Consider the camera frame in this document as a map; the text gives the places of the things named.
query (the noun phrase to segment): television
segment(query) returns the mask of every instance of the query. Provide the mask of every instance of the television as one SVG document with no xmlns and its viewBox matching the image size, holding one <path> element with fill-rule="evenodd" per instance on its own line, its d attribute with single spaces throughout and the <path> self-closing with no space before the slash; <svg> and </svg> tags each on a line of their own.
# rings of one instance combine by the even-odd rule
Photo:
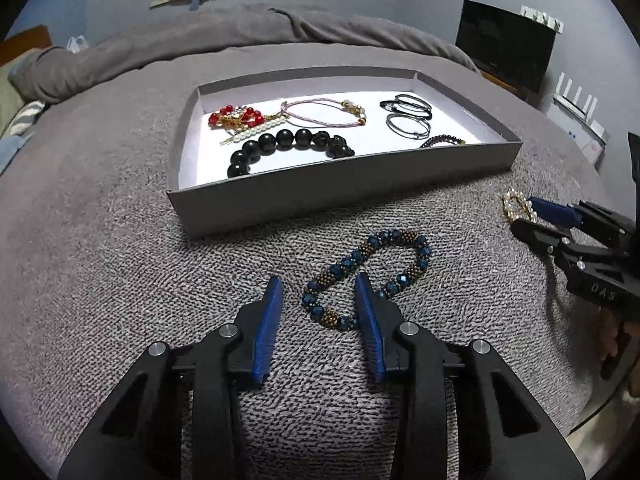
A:
<svg viewBox="0 0 640 480">
<path fill-rule="evenodd" d="M 476 66 L 516 88 L 539 92 L 556 32 L 508 10 L 465 0 L 456 46 Z"/>
</svg>

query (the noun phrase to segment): wall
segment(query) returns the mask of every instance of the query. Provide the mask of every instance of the wall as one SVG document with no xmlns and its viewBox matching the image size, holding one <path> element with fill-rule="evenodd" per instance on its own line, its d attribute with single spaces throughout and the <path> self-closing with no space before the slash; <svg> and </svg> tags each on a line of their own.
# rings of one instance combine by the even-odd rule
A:
<svg viewBox="0 0 640 480">
<path fill-rule="evenodd" d="M 133 25 L 158 22 L 188 12 L 185 4 L 149 9 L 153 0 L 30 0 L 11 34 L 45 23 L 55 44 L 84 34 L 91 44 Z M 610 0 L 477 0 L 519 12 L 521 5 L 548 12 L 565 24 L 558 35 L 546 87 L 561 72 L 598 97 L 594 118 L 611 138 L 600 174 L 620 212 L 635 214 L 626 133 L 640 133 L 640 47 Z M 235 4 L 318 6 L 338 14 L 365 14 L 395 20 L 454 42 L 463 0 L 212 0 L 207 8 Z"/>
<path fill-rule="evenodd" d="M 561 72 L 582 95 L 598 98 L 594 118 L 610 133 L 600 175 L 617 209 L 634 218 L 627 133 L 640 134 L 640 46 L 610 0 L 475 0 L 520 13 L 526 5 L 564 22 L 543 92 L 553 92 Z M 397 20 L 455 42 L 463 0 L 401 0 Z"/>
</svg>

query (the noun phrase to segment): black cable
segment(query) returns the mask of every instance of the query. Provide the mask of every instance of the black cable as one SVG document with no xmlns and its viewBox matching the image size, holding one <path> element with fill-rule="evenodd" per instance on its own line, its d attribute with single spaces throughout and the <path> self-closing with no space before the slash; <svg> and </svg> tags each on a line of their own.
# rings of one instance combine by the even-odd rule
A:
<svg viewBox="0 0 640 480">
<path fill-rule="evenodd" d="M 638 364 L 638 361 L 640 360 L 640 351 L 638 352 L 638 355 L 636 355 L 636 358 L 634 359 L 633 364 L 629 367 L 629 369 L 626 371 L 625 375 L 622 377 L 622 379 L 620 380 L 620 382 L 618 383 L 618 385 L 614 388 L 613 393 L 607 398 L 607 400 L 605 400 L 602 405 L 593 413 L 591 413 L 591 415 L 589 415 L 587 418 L 585 418 L 580 424 L 578 424 L 575 428 L 573 428 L 570 432 L 569 435 L 574 434 L 576 431 L 580 430 L 580 428 L 583 428 L 585 425 L 587 425 L 589 422 L 591 422 L 602 410 L 604 410 L 607 405 L 613 400 L 613 398 L 619 393 L 620 391 L 620 386 L 625 385 L 626 386 L 626 382 L 629 378 L 629 375 L 631 375 L 631 372 L 633 371 L 633 369 L 636 367 L 636 365 Z"/>
</svg>

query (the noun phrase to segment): cardboard tray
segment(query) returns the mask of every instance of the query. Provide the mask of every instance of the cardboard tray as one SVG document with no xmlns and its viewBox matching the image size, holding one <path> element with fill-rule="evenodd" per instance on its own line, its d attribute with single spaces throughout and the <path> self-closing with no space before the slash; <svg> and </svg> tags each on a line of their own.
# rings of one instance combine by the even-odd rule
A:
<svg viewBox="0 0 640 480">
<path fill-rule="evenodd" d="M 398 93 L 411 93 L 433 107 L 431 135 L 453 135 L 463 146 L 419 146 L 385 124 L 378 106 Z M 210 113 L 226 104 L 251 105 L 275 113 L 282 101 L 325 96 L 364 106 L 366 126 L 322 128 L 292 120 L 280 125 L 296 131 L 327 130 L 347 139 L 356 156 L 331 160 L 314 150 L 289 150 L 264 156 L 250 174 L 227 178 L 229 156 L 241 144 L 220 146 L 224 130 L 207 126 Z M 295 113 L 348 123 L 354 117 L 330 107 L 300 105 Z M 383 67 L 317 67 L 265 72 L 199 86 L 178 122 L 168 161 L 168 197 L 191 238 L 297 215 L 367 196 L 425 184 L 508 170 L 521 140 L 506 126 L 462 95 L 414 70 Z"/>
</svg>

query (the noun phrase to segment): bed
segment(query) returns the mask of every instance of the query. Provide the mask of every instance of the bed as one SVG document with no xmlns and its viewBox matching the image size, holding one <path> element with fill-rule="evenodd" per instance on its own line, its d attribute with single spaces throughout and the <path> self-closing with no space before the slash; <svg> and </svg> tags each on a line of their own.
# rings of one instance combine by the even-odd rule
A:
<svg viewBox="0 0 640 480">
<path fill-rule="evenodd" d="M 571 429 L 598 369 L 596 312 L 511 236 L 499 197 L 514 187 L 609 201 L 575 143 L 461 51 L 386 20 L 258 7 L 190 13 L 69 56 L 45 50 L 21 67 L 21 90 L 52 106 L 0 179 L 0 408 L 50 478 L 141 349 L 199 340 L 271 274 L 286 304 L 271 376 L 240 399 L 249 478 L 386 478 L 399 392 L 369 381 L 358 333 L 309 322 L 300 290 L 328 258 L 395 226 L 425 233 L 436 253 L 398 296 L 405 316 L 444 340 L 490 341 Z M 508 173 L 189 240 L 166 196 L 166 158 L 193 88 L 309 66 L 419 70 L 513 130 L 520 155 Z M 402 257 L 372 258 L 372 281 Z M 352 286 L 332 299 L 350 304 Z M 452 449 L 451 478 L 456 460 Z"/>
</svg>

